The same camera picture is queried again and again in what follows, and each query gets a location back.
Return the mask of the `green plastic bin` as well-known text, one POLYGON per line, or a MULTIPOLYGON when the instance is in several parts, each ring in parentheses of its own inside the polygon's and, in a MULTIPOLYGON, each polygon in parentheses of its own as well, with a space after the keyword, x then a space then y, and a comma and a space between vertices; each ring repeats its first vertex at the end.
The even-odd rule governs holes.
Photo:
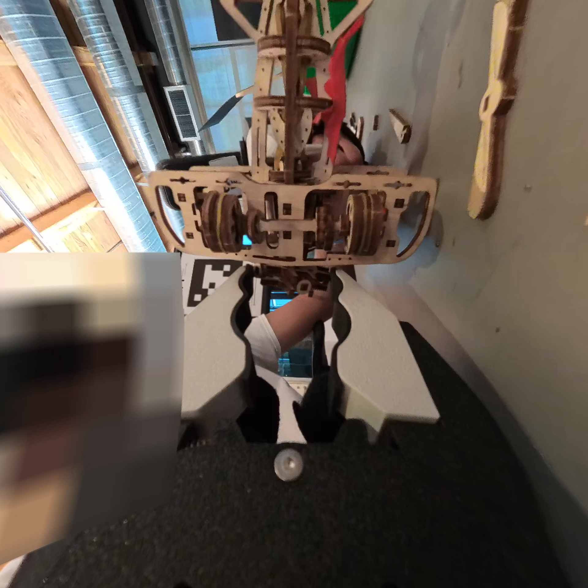
MULTIPOLYGON (((315 12, 316 18, 311 17, 311 32, 313 32, 313 25, 318 25, 318 36, 322 36, 324 32, 322 22, 322 9, 320 7, 320 1, 314 1, 316 4, 315 12)), ((349 12, 356 6, 357 1, 328 1, 329 19, 332 28, 338 26, 342 20, 348 15, 349 12)), ((361 29, 355 33, 347 43, 345 53, 345 75, 349 79, 353 64, 356 58, 357 47, 361 37, 361 29)))

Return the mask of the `red ribbon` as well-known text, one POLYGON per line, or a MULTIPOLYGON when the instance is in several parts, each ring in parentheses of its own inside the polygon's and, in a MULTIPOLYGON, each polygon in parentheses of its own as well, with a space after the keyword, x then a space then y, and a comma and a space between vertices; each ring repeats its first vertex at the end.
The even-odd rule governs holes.
POLYGON ((364 16, 361 15, 338 39, 329 61, 329 78, 324 89, 332 99, 332 105, 317 114, 313 120, 313 134, 323 134, 327 139, 327 158, 334 164, 341 125, 346 112, 346 69, 345 55, 349 40, 361 29, 364 16))

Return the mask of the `person's white t-shirt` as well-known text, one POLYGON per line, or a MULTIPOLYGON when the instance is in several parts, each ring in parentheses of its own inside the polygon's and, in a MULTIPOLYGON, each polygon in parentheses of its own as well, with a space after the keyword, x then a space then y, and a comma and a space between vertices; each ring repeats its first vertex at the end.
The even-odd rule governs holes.
POLYGON ((294 404, 300 404, 302 396, 278 373, 281 348, 265 315, 251 321, 245 337, 251 347, 256 374, 271 391, 270 422, 277 429, 276 442, 306 444, 294 411, 294 404))

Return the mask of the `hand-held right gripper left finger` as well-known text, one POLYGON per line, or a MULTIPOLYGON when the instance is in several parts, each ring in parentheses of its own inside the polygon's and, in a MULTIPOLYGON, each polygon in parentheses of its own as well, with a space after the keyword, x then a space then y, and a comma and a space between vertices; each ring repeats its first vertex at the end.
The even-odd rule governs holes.
POLYGON ((254 273, 238 268, 185 318, 183 421, 220 428, 254 404, 256 372, 245 330, 254 273))

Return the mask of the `grey desk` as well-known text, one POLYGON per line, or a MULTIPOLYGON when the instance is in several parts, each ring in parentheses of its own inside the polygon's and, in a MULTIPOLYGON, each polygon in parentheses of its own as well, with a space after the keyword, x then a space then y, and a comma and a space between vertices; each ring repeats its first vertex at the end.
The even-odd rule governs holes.
POLYGON ((439 179, 407 262, 359 273, 389 305, 404 286, 459 342, 574 506, 587 511, 587 1, 530 1, 499 202, 467 201, 493 1, 376 1, 357 57, 374 160, 439 179), (389 109, 412 126, 398 142, 389 109))

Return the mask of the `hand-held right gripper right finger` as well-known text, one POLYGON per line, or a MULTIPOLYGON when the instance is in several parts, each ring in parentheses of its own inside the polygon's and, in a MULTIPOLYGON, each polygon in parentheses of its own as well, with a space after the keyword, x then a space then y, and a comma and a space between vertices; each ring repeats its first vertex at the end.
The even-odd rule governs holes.
POLYGON ((376 437, 389 422, 436 424, 429 388, 396 315, 351 276, 331 274, 330 414, 362 421, 376 437))

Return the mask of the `air vent grille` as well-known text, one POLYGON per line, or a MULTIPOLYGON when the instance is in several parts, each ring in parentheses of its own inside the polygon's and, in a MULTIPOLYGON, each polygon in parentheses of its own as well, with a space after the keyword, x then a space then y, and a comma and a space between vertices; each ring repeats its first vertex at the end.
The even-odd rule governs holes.
POLYGON ((164 86, 164 92, 180 140, 183 142, 198 141, 200 136, 187 86, 164 86))

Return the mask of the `silver air duct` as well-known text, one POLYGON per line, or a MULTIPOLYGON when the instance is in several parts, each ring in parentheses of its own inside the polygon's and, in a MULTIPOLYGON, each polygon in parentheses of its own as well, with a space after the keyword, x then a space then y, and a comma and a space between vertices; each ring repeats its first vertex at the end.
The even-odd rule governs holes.
POLYGON ((145 145, 146 127, 139 100, 143 86, 135 83, 100 2, 68 1, 68 5, 140 169, 148 173, 152 160, 145 145))
POLYGON ((200 139, 184 143, 188 144, 193 155, 207 154, 214 148, 210 146, 210 137, 206 131, 199 130, 206 119, 205 108, 179 2, 144 3, 155 36, 159 61, 168 80, 165 86, 186 85, 189 91, 200 139))
POLYGON ((129 252, 165 253, 49 1, 1 1, 1 37, 129 252))

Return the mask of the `small wooden piece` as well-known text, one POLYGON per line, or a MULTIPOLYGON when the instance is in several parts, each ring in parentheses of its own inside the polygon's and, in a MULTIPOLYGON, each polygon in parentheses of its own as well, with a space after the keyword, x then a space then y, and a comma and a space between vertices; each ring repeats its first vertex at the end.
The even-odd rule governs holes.
POLYGON ((371 119, 370 125, 366 125, 365 118, 363 116, 359 116, 356 114, 356 112, 352 112, 349 117, 348 125, 357 140, 362 142, 364 134, 375 132, 379 129, 379 121, 379 114, 375 114, 371 119))
POLYGON ((412 126, 408 120, 396 109, 389 109, 390 121, 398 142, 401 145, 409 143, 412 136, 412 126))

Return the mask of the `person's left forearm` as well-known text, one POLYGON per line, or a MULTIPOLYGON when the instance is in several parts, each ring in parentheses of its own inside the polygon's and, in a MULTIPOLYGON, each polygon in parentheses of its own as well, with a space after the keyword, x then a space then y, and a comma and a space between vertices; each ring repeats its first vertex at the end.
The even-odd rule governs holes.
POLYGON ((298 295, 282 307, 266 315, 280 347, 281 355, 302 342, 319 322, 332 318, 333 301, 330 291, 298 295))

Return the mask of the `wooden propeller piece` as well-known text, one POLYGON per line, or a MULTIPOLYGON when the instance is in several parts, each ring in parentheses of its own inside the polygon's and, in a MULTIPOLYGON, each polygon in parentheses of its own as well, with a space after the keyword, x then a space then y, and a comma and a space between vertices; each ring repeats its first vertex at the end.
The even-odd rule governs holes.
POLYGON ((479 107, 481 131, 467 204, 472 219, 489 219, 499 201, 507 117, 518 93, 515 70, 529 3, 496 1, 493 7, 488 84, 479 107))

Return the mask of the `wooden model airplane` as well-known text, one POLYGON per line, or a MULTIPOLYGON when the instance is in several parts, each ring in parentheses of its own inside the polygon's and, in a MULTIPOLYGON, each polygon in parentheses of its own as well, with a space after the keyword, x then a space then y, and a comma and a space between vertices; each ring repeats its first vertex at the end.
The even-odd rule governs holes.
POLYGON ((329 270, 407 260, 430 230, 438 181, 389 166, 334 164, 313 120, 332 105, 324 89, 338 39, 371 1, 332 28, 320 1, 263 1, 254 25, 239 1, 220 5, 256 47, 249 165, 191 165, 150 174, 148 197, 183 254, 243 261, 263 286, 299 295, 326 290, 329 270))

